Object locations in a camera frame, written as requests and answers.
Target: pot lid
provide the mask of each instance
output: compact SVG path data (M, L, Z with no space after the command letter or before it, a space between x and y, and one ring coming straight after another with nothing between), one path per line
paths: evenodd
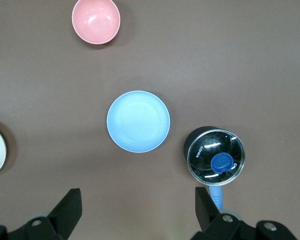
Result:
M232 132L211 129L193 141L187 162L190 172L199 182L208 186L222 186L241 173L245 150L241 140Z

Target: table surface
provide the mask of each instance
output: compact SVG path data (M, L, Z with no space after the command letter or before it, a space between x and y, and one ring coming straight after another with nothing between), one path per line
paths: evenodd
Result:
M216 126L245 146L224 207L300 239L300 0L116 0L117 36L75 33L76 0L0 0L0 224L12 231L80 188L70 240L188 240L200 230L183 156L188 134ZM166 104L166 140L131 153L107 112L143 90Z

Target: black pot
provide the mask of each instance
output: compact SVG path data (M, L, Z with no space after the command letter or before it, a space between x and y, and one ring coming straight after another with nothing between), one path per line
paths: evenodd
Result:
M184 143L184 157L191 174L208 186L222 186L242 171L245 150L232 132L214 126L199 127Z

